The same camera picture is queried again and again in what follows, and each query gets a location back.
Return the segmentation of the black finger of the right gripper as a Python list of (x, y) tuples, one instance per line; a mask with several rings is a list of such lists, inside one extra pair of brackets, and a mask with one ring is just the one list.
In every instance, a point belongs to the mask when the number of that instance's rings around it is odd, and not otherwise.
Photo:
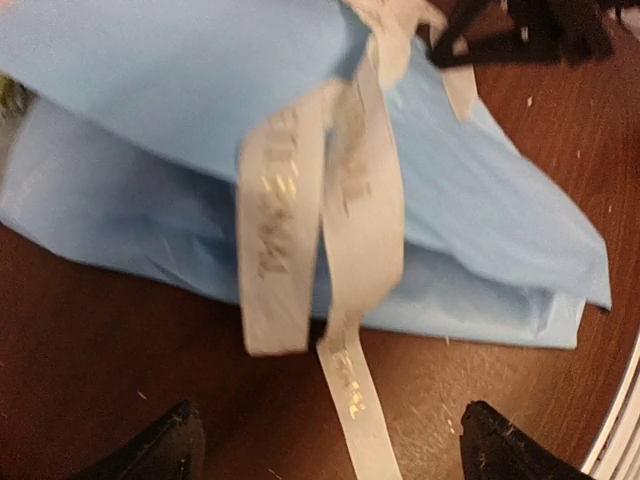
[(614, 48), (603, 14), (613, 1), (505, 1), (514, 28), (471, 41), (458, 54), (454, 44), (481, 15), (487, 1), (459, 1), (449, 24), (431, 48), (430, 60), (441, 69), (485, 64), (559, 64), (572, 67), (605, 60)]

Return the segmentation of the cream printed ribbon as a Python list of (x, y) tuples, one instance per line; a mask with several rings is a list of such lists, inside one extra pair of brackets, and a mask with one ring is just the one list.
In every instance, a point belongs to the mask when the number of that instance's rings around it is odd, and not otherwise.
[(401, 473), (362, 350), (363, 317), (399, 283), (405, 200), (384, 94), (405, 74), (418, 26), (443, 32), (426, 1), (354, 1), (370, 35), (349, 80), (271, 116), (239, 155), (236, 227), (243, 337), (253, 356), (308, 347), (317, 250), (331, 280), (318, 357), (360, 479)]

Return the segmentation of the blue wrapping paper sheet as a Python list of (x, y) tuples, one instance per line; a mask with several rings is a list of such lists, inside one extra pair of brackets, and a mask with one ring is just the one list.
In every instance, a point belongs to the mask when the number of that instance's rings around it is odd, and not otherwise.
[(430, 61), (426, 1), (17, 1), (37, 99), (2, 222), (78, 263), (241, 307), (255, 355), (360, 325), (572, 348), (605, 242)]

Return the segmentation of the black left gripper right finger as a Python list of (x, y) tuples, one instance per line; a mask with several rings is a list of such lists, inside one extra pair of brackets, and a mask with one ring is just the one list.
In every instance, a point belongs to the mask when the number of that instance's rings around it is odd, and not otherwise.
[(459, 442), (466, 480), (591, 480), (485, 401), (469, 403), (461, 424)]

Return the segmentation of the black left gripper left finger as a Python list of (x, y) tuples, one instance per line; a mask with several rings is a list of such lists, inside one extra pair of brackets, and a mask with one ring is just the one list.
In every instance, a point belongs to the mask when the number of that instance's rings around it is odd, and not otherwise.
[(70, 476), (72, 480), (200, 479), (205, 432), (190, 400), (179, 402), (126, 445)]

